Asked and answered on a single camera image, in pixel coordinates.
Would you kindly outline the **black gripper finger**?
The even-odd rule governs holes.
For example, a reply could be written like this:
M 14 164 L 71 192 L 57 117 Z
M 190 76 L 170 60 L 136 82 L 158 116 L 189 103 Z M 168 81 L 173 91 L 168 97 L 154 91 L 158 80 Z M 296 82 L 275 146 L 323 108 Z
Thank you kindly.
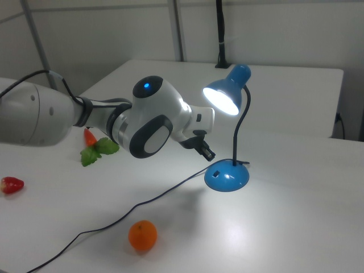
M 211 162 L 216 154 L 210 149 L 209 145 L 206 141 L 202 141 L 199 148 L 197 149 L 198 153 L 202 155 L 208 162 Z

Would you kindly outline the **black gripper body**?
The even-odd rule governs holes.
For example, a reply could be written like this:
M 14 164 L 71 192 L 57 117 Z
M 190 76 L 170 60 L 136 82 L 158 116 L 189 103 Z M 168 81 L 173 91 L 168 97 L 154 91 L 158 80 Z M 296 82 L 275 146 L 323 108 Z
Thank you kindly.
M 194 136 L 187 140 L 180 142 L 180 145 L 186 149 L 194 149 L 196 151 L 202 151 L 205 148 L 204 136 Z

